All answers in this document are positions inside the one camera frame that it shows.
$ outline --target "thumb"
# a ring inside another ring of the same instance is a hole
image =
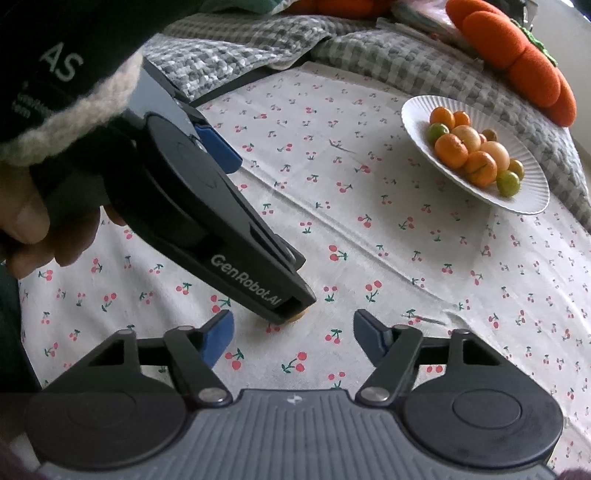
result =
[[[49,215],[28,168],[0,164],[0,229],[23,244],[47,235]]]

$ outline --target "round black disc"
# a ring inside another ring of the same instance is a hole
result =
[[[178,435],[187,412],[175,390],[140,373],[114,378],[108,367],[93,370],[78,382],[70,379],[71,385],[90,388],[32,399],[27,435],[42,460],[77,470],[122,468],[154,455]]]
[[[409,394],[402,417],[419,444],[470,468],[517,468],[550,455],[562,432],[560,407],[550,395],[527,376],[522,385],[515,377],[462,374],[435,378]]]

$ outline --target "orange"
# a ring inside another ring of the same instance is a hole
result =
[[[472,126],[472,121],[466,112],[454,112],[453,117],[456,121],[456,127],[459,125]]]
[[[477,151],[468,155],[463,174],[473,185],[484,188],[496,180],[496,162],[488,153]]]
[[[456,126],[456,119],[453,117],[453,113],[449,108],[438,106],[431,112],[429,124],[443,124],[449,130],[453,130]]]
[[[466,162],[468,149],[454,134],[445,134],[435,142],[435,154],[446,167],[456,170]]]

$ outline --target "orange plush toy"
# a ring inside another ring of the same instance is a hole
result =
[[[449,0],[447,15],[484,60],[561,127],[577,116],[573,91],[544,45],[483,0]]]

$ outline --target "green fabric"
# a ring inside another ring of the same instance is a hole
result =
[[[199,11],[211,13],[228,8],[240,8],[254,14],[265,15],[271,13],[280,4],[290,3],[284,0],[205,0]]]
[[[534,47],[536,47],[538,50],[540,50],[546,56],[546,58],[550,61],[550,63],[552,65],[554,65],[555,67],[558,66],[558,62],[556,62],[556,59],[552,55],[550,55],[550,52],[546,49],[546,47],[544,47],[544,44],[542,42],[540,42],[537,38],[535,38],[534,34],[532,32],[530,32],[527,28],[519,25],[512,18],[511,18],[511,23],[513,23],[517,28],[519,28],[524,33],[524,35],[527,37],[527,39],[530,41],[530,43]]]

